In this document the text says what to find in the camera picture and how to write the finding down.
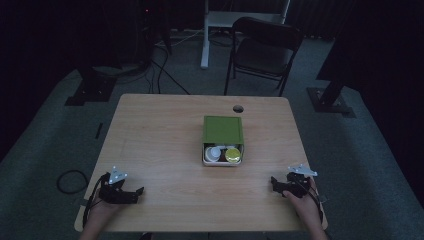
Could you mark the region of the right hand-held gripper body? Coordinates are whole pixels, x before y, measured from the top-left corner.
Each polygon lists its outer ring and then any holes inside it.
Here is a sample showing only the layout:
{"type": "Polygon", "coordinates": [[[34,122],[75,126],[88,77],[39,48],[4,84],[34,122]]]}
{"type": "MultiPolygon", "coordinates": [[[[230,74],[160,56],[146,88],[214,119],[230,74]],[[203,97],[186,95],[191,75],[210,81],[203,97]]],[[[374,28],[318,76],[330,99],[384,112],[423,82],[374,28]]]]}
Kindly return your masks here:
{"type": "Polygon", "coordinates": [[[311,176],[316,177],[318,173],[303,164],[289,166],[288,171],[287,182],[283,184],[283,190],[291,192],[298,198],[307,195],[311,188],[309,178],[311,176]]]}

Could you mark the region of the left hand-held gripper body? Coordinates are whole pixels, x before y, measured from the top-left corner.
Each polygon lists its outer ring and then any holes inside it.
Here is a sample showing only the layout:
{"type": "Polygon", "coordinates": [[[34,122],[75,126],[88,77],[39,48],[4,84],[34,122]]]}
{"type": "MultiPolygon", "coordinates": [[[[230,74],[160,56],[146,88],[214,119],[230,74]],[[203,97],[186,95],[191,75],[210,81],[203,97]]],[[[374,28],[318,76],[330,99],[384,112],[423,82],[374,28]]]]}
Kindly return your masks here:
{"type": "Polygon", "coordinates": [[[129,204],[127,199],[133,197],[133,194],[122,190],[127,176],[116,166],[106,172],[101,177],[100,199],[110,204],[129,204]]]}

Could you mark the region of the yellow-lidded coffee capsule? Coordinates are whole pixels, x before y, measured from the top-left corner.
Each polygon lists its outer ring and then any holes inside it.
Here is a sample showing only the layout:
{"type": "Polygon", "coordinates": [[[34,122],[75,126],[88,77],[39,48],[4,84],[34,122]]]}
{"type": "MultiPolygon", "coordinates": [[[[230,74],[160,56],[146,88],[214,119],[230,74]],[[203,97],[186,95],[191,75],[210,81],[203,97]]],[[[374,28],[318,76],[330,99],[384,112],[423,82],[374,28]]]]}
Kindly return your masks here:
{"type": "Polygon", "coordinates": [[[229,163],[237,163],[241,159],[241,152],[237,148],[228,148],[225,151],[225,159],[229,163]]]}

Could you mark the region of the white drawer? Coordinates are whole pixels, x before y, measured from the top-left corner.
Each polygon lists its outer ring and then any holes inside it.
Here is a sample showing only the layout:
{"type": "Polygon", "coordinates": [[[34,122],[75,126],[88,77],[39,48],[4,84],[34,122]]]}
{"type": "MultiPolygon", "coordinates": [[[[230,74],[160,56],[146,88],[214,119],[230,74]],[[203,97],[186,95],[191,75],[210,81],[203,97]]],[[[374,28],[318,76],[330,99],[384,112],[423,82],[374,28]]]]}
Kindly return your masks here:
{"type": "Polygon", "coordinates": [[[203,149],[202,149],[202,162],[205,166],[238,166],[241,164],[242,159],[243,159],[243,154],[244,154],[244,146],[240,145],[240,144],[211,144],[211,143],[206,143],[203,145],[203,149]],[[205,149],[207,147],[216,147],[216,145],[235,145],[237,146],[237,149],[241,152],[241,159],[239,162],[237,163],[229,163],[226,159],[225,159],[225,151],[226,149],[221,149],[221,156],[220,159],[217,162],[207,162],[205,160],[205,149]]]}

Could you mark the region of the person's left hand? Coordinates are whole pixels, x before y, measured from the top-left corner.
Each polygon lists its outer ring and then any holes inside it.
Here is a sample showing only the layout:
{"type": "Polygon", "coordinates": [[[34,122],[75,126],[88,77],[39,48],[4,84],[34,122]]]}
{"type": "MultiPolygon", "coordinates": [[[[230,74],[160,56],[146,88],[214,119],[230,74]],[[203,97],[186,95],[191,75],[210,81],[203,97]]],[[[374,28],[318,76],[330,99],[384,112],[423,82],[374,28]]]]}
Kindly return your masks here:
{"type": "Polygon", "coordinates": [[[96,198],[90,206],[88,220],[108,221],[124,208],[125,205],[110,204],[100,198],[96,198]]]}

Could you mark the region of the person's right hand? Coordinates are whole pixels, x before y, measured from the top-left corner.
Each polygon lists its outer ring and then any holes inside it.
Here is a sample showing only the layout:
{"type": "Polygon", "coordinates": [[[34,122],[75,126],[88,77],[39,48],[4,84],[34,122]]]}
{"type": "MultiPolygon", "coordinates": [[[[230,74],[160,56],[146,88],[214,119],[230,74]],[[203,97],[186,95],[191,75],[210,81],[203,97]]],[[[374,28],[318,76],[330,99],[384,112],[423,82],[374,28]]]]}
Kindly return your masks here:
{"type": "Polygon", "coordinates": [[[298,198],[289,191],[284,191],[284,196],[292,203],[299,218],[311,232],[322,230],[322,220],[318,207],[315,182],[309,178],[310,189],[302,198],[298,198]]]}

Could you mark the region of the large white capsule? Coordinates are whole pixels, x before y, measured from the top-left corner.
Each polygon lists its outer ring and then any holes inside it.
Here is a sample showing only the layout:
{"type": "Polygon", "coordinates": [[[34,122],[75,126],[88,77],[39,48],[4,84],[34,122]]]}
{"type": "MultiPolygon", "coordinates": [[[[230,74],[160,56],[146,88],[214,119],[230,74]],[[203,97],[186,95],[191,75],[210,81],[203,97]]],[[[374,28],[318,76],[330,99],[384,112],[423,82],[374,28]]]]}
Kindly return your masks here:
{"type": "Polygon", "coordinates": [[[205,149],[205,160],[207,162],[217,162],[221,156],[221,149],[218,147],[207,147],[205,149]]]}

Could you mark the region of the green box cover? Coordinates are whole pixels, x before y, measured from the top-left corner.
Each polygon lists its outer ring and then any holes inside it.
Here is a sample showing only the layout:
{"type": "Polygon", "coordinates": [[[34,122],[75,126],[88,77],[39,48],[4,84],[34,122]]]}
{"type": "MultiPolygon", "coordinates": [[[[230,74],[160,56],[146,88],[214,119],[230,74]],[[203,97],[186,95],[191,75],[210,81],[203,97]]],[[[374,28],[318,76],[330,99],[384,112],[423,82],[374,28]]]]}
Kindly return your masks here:
{"type": "Polygon", "coordinates": [[[204,144],[243,144],[243,125],[240,117],[205,116],[203,122],[204,144]]]}

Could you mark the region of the black stand with base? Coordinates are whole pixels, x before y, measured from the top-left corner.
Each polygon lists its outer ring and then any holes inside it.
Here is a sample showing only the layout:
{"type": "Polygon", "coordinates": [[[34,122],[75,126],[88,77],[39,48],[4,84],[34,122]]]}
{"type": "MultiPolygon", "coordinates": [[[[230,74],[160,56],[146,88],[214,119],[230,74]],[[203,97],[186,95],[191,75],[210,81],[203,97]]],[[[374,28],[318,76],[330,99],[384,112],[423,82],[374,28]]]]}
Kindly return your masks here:
{"type": "Polygon", "coordinates": [[[328,80],[325,89],[309,87],[307,93],[316,112],[339,113],[354,118],[353,109],[346,105],[341,96],[342,89],[352,79],[349,57],[344,53],[343,41],[336,39],[316,77],[328,80]]]}
{"type": "Polygon", "coordinates": [[[82,80],[73,96],[70,96],[66,106],[83,106],[86,102],[108,102],[117,82],[115,77],[104,75],[92,67],[77,69],[82,80]]]}

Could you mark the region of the black folding chair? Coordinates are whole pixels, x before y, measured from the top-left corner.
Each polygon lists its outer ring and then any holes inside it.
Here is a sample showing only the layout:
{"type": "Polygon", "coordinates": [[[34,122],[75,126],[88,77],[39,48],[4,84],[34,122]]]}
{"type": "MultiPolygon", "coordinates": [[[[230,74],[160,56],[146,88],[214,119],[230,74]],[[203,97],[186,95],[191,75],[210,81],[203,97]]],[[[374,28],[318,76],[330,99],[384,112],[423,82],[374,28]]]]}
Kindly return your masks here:
{"type": "Polygon", "coordinates": [[[304,36],[293,26],[241,17],[231,27],[232,47],[226,73],[224,94],[230,77],[236,73],[278,82],[279,96],[285,89],[295,56],[304,36]]]}

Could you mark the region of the dark equipment rack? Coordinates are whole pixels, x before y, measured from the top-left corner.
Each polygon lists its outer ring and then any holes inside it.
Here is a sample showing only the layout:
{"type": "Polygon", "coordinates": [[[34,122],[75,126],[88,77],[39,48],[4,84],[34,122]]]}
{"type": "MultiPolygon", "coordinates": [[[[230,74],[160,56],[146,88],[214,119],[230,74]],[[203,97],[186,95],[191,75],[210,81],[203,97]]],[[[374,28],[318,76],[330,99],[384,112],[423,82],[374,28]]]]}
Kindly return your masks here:
{"type": "Polygon", "coordinates": [[[172,54],[170,0],[102,0],[102,10],[120,65],[148,64],[157,41],[172,54]]]}

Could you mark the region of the white desk frame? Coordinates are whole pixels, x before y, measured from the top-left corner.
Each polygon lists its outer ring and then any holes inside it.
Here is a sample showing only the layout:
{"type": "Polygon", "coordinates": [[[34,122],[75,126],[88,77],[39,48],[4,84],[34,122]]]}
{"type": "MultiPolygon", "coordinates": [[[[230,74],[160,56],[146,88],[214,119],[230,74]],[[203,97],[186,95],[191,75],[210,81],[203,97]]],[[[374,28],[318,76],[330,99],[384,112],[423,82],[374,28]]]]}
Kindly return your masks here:
{"type": "Polygon", "coordinates": [[[204,21],[203,21],[203,48],[201,55],[200,68],[209,67],[209,28],[229,28],[241,17],[253,17],[265,21],[284,23],[287,18],[288,9],[291,0],[283,0],[280,13],[259,13],[259,12],[233,12],[233,11],[212,11],[209,9],[209,0],[204,0],[204,21]]]}

